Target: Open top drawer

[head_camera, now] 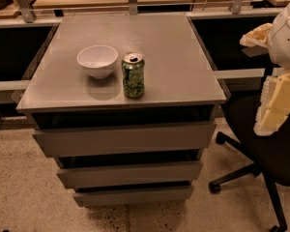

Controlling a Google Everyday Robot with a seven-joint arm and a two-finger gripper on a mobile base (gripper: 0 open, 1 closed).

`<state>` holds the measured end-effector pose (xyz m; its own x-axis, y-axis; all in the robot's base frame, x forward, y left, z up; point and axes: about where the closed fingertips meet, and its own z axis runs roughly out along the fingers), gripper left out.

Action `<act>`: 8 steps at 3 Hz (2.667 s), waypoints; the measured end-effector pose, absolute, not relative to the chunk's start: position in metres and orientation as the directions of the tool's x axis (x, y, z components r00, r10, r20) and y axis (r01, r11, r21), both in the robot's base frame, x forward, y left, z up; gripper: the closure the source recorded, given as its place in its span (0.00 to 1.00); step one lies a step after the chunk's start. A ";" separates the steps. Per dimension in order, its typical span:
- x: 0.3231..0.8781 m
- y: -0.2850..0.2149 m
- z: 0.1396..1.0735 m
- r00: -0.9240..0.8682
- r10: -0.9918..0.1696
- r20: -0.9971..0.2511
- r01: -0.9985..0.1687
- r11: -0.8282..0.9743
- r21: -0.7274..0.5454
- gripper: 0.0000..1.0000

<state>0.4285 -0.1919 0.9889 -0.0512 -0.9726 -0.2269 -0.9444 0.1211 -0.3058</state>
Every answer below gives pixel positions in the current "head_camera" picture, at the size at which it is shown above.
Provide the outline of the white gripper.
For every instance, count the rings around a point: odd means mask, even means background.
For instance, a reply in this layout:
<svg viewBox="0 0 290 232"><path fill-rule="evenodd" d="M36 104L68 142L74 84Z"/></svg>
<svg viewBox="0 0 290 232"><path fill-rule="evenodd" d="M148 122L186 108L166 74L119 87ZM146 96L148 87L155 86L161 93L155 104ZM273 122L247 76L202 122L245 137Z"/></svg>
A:
<svg viewBox="0 0 290 232"><path fill-rule="evenodd" d="M273 63L290 69L290 3L275 18L242 35L240 44L247 47L268 46ZM290 70L268 76L263 84L254 132L268 136L277 132L290 115Z"/></svg>

